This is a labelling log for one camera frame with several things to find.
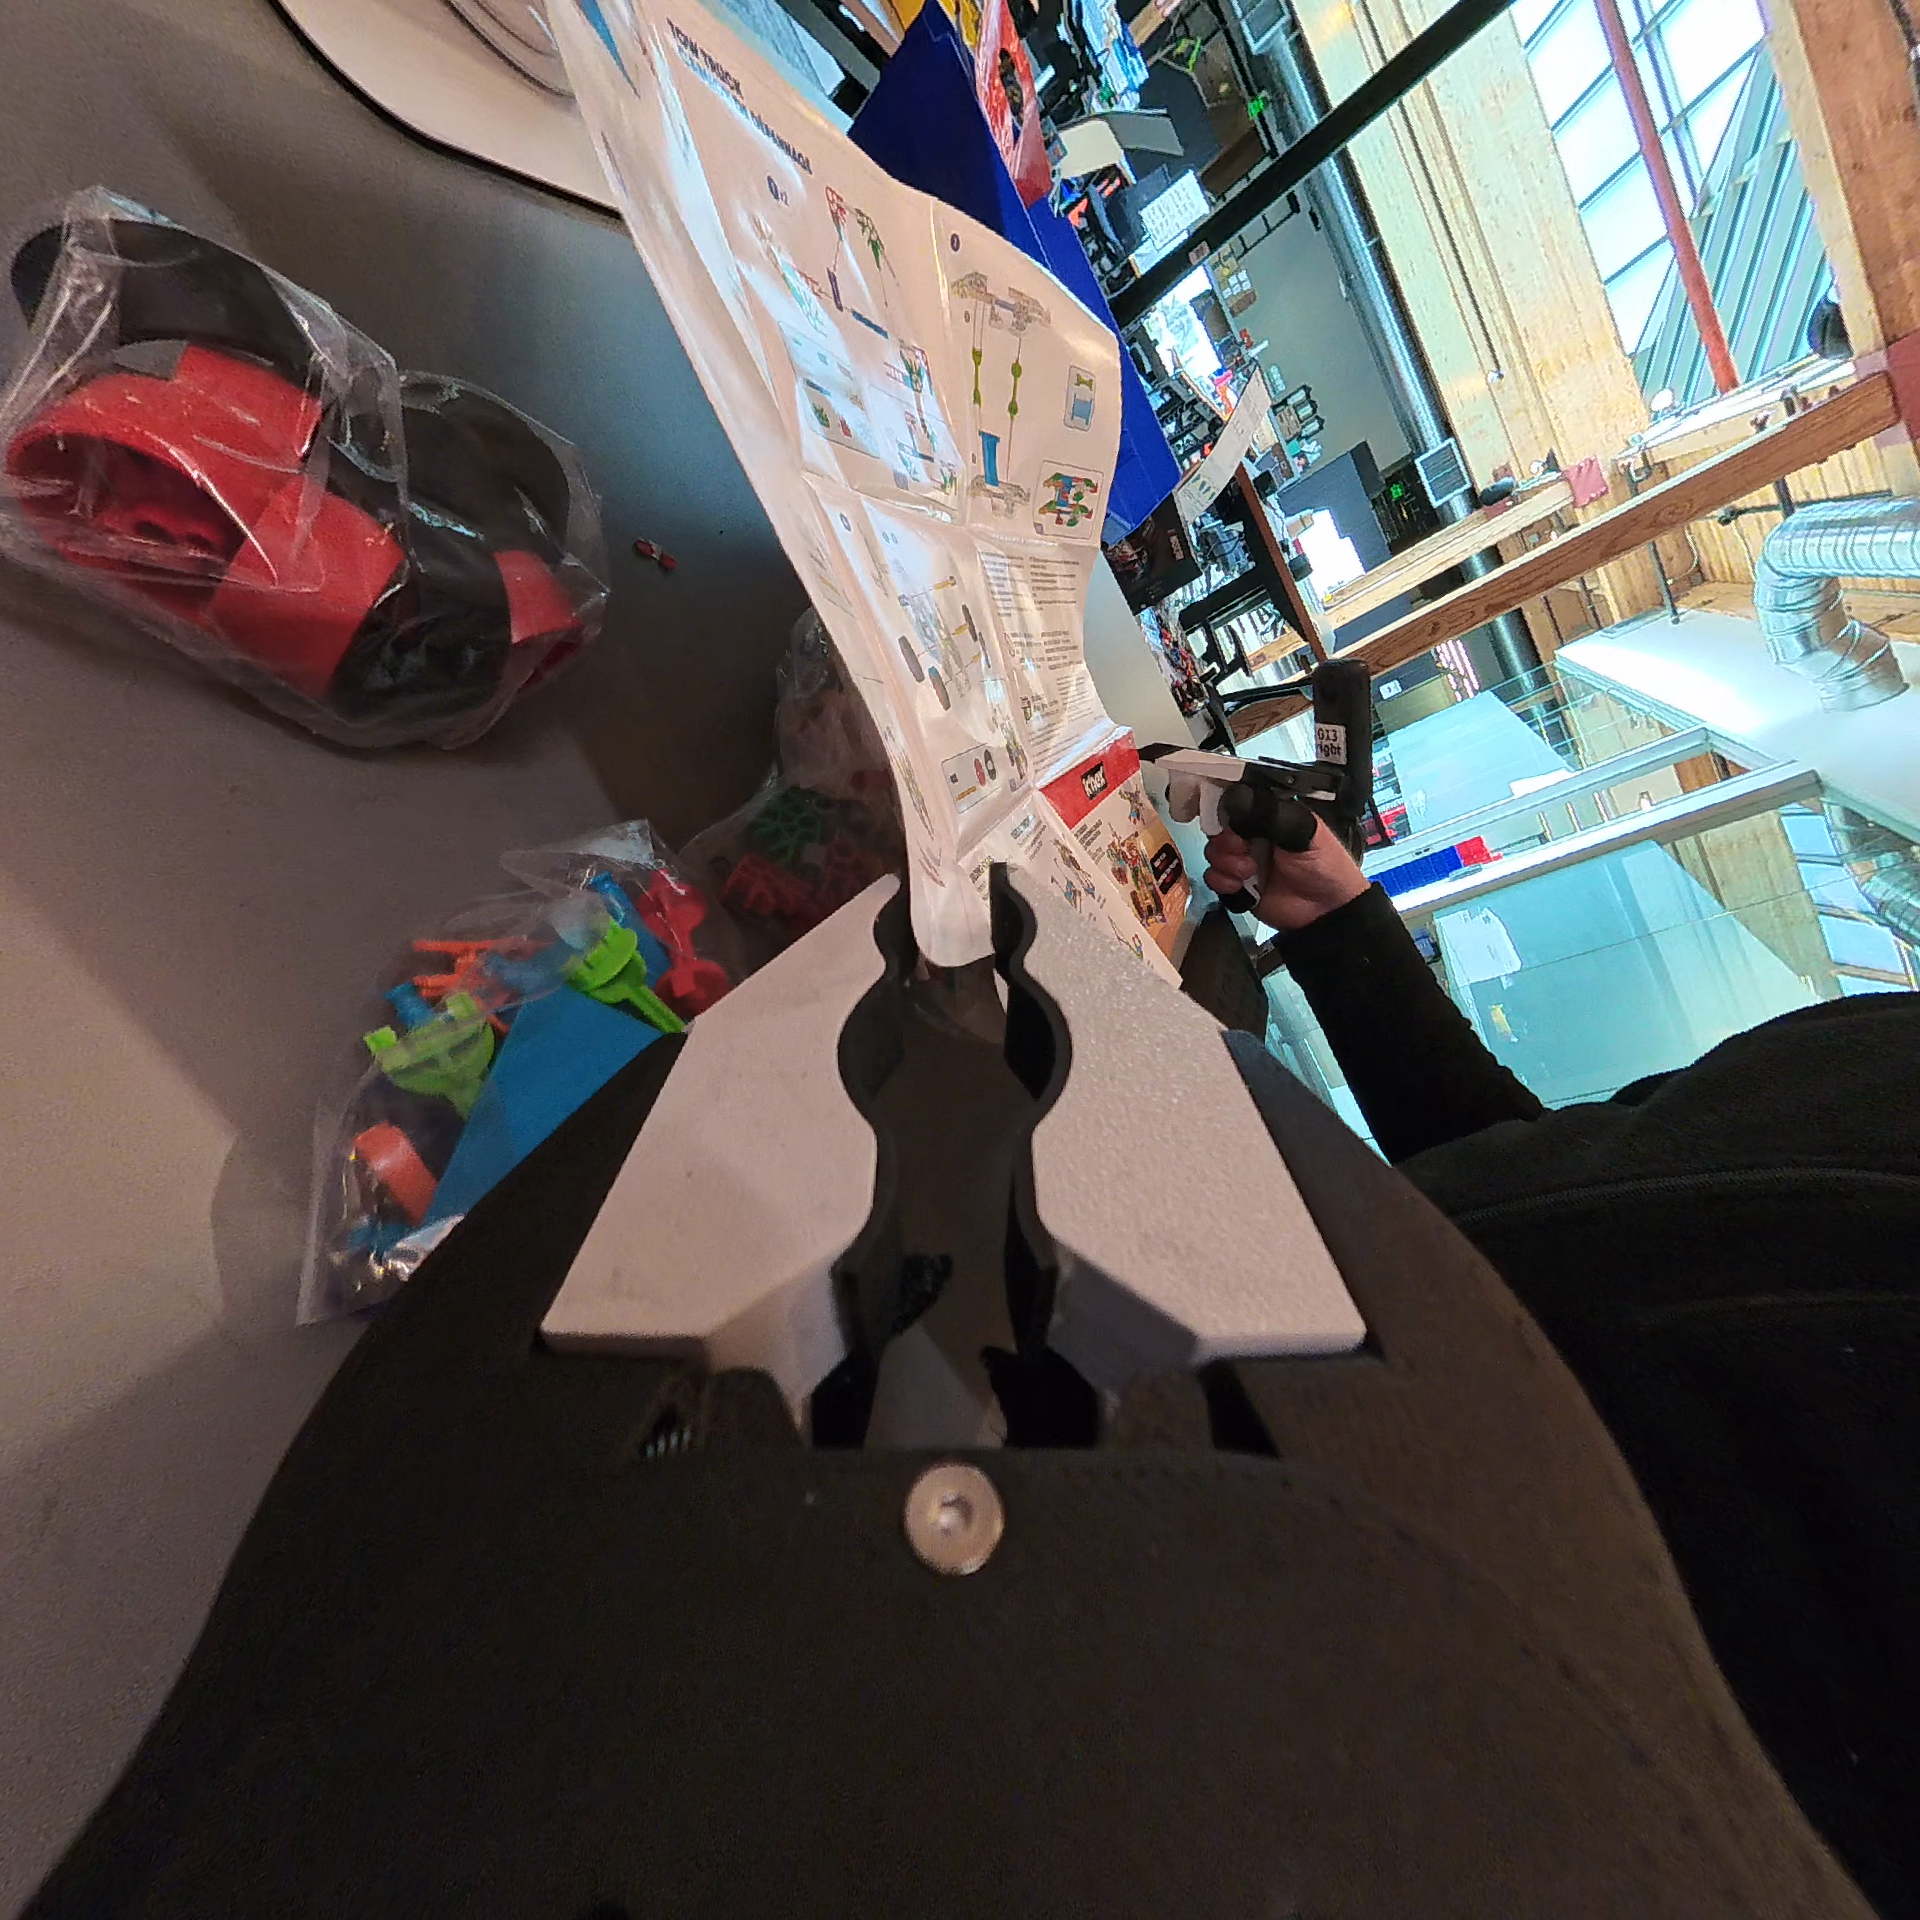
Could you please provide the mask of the person's right forearm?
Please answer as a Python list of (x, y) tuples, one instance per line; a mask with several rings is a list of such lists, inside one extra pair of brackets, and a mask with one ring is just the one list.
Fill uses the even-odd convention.
[(1380, 888), (1283, 933), (1280, 961), (1389, 1163), (1546, 1115), (1453, 1005)]

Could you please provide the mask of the large silver ventilation duct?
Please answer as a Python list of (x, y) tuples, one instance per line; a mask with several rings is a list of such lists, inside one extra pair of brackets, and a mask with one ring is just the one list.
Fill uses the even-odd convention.
[(1850, 616), (1848, 580), (1919, 579), (1916, 496), (1821, 498), (1788, 514), (1761, 552), (1755, 619), (1770, 658), (1824, 714), (1859, 714), (1909, 691), (1892, 642)]

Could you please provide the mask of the bag of red black parts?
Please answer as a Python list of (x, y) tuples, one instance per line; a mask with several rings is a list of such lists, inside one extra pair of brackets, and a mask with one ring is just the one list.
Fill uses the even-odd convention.
[(16, 246), (4, 555), (353, 749), (461, 748), (601, 630), (575, 445), (90, 187)]

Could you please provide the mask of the bag of small connector pieces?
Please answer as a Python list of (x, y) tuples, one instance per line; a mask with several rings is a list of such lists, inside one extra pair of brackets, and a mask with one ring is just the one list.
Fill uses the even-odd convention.
[(775, 770), (684, 846), (687, 872), (768, 952), (906, 876), (891, 761), (817, 611), (775, 669)]

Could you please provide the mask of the bag of colourful plastic parts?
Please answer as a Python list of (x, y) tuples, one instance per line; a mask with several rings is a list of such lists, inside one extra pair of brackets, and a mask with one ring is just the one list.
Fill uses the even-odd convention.
[(645, 820), (501, 866), (508, 892), (401, 953), (320, 1114), (305, 1329), (385, 1306), (567, 1117), (743, 977), (728, 913)]

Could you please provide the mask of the wooden post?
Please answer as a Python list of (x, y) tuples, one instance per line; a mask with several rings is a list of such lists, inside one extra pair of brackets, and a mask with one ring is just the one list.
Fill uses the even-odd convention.
[(1916, 494), (1919, 93), (1916, 4), (1765, 2), (1815, 226), (1856, 365), (1884, 373), (1900, 421), (1877, 445), (1888, 485)]

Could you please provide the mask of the black steel beam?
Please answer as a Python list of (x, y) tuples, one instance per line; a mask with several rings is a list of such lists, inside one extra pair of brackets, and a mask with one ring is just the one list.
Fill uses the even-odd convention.
[(1259, 178), (1229, 193), (1153, 270), (1113, 294), (1112, 315), (1115, 326), (1127, 330), (1138, 325), (1194, 267), (1229, 245), (1241, 229), (1306, 182), (1323, 163), (1344, 153), (1362, 130), (1377, 123), (1389, 107), (1403, 104), (1412, 89), (1428, 82), (1437, 67), (1498, 24), (1509, 9), (1509, 2), (1456, 2), (1428, 27), (1417, 33), (1377, 73), (1357, 85), (1346, 100), (1285, 146)]

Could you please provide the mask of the red steel post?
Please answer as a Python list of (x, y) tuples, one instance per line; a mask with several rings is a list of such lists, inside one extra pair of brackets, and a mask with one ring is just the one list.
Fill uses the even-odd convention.
[(1729, 346), (1721, 315), (1713, 300), (1713, 286), (1696, 246), (1690, 206), (1683, 202), (1674, 169), (1666, 155), (1664, 138), (1660, 133), (1650, 98), (1641, 77), (1641, 64), (1634, 53), (1633, 37), (1619, 2), (1595, 2), (1601, 33), (1604, 37), (1607, 54), (1611, 60), (1617, 82), (1623, 93), (1627, 117), (1633, 121), (1639, 155), (1649, 169), (1649, 180), (1657, 209), (1664, 220), (1664, 234), (1672, 246), (1674, 267), (1683, 284), (1688, 310), (1696, 325), (1701, 347), (1708, 356), (1715, 390), (1725, 395), (1740, 389), (1743, 376)]

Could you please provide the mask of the red printed box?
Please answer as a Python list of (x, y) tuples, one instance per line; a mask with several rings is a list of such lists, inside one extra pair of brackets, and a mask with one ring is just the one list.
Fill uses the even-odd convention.
[(1052, 190), (1040, 93), (1008, 2), (976, 4), (973, 86), (992, 145), (1031, 209)]

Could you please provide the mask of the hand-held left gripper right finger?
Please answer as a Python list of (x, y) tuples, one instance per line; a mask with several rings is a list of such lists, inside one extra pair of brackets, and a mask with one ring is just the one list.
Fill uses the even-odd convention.
[(1105, 921), (992, 866), (1003, 1057), (1034, 1098), (1007, 1292), (1021, 1361), (1095, 1394), (1360, 1350), (1365, 1324), (1229, 1045)]

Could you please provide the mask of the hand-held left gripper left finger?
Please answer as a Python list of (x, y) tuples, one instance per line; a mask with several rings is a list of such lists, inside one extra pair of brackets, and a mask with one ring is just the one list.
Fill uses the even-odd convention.
[(908, 899), (872, 882), (699, 1014), (541, 1333), (773, 1379), (821, 1448), (869, 1438), (904, 1304)]

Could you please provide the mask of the blue panel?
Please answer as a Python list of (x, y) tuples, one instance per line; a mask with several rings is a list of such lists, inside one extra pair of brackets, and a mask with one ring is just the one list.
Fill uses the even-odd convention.
[[(976, 100), (973, 57), (940, 4), (925, 4), (853, 118), (851, 139), (891, 178), (988, 226), (1039, 261), (1089, 313), (1115, 332), (1076, 229), (1020, 202), (988, 115)], [(1124, 342), (1121, 355), (1121, 444), (1105, 541), (1130, 537), (1175, 496), (1183, 468)]]

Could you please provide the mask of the person's right hand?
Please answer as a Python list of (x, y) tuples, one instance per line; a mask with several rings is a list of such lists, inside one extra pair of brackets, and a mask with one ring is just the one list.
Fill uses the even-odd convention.
[(1250, 844), (1235, 829), (1208, 840), (1208, 888), (1223, 902), (1277, 933), (1307, 928), (1341, 906), (1368, 894), (1370, 881), (1327, 824), (1314, 824), (1312, 841), (1300, 850), (1277, 844)]

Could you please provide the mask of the wooden beam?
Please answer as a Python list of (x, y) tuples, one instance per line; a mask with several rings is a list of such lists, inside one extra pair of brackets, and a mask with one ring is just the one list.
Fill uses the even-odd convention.
[(1339, 642), (1335, 661), (1354, 658), (1372, 674), (1402, 667), (1476, 627), (1521, 611), (1528, 602), (1620, 563), (1666, 532), (1715, 516), (1775, 482), (1820, 466), (1850, 449), (1887, 435), (1916, 438), (1916, 337), (1867, 356), (1850, 386), (1813, 401), (1708, 461), (1680, 472), (1573, 532), (1530, 548), (1519, 560), (1467, 582), (1436, 604), (1416, 609), (1377, 635)]

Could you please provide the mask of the small silver ventilation duct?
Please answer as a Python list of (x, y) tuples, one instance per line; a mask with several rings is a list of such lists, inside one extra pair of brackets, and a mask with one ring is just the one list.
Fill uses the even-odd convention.
[(1912, 949), (1919, 947), (1919, 846), (1884, 824), (1843, 805), (1821, 803), (1840, 861), (1877, 920)]

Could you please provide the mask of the person's black clothed torso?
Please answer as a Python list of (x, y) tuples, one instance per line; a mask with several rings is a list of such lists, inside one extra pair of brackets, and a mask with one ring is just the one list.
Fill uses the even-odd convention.
[(1715, 1657), (1882, 1915), (1919, 1909), (1919, 1010), (1831, 1000), (1549, 1112), (1377, 1096), (1626, 1456)]

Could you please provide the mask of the white printed instruction sheet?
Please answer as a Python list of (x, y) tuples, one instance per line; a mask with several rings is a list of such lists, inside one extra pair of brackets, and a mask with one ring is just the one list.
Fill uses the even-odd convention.
[(1087, 657), (1113, 337), (1008, 237), (893, 180), (704, 4), (551, 4), (667, 318), (891, 768), (925, 958), (989, 949), (989, 866), (1168, 982), (1187, 916)]

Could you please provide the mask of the white round plate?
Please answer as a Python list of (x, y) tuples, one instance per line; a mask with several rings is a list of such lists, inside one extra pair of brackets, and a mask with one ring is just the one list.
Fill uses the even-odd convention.
[(544, 2), (451, 0), (445, 9), (528, 82), (572, 100), (569, 73)]

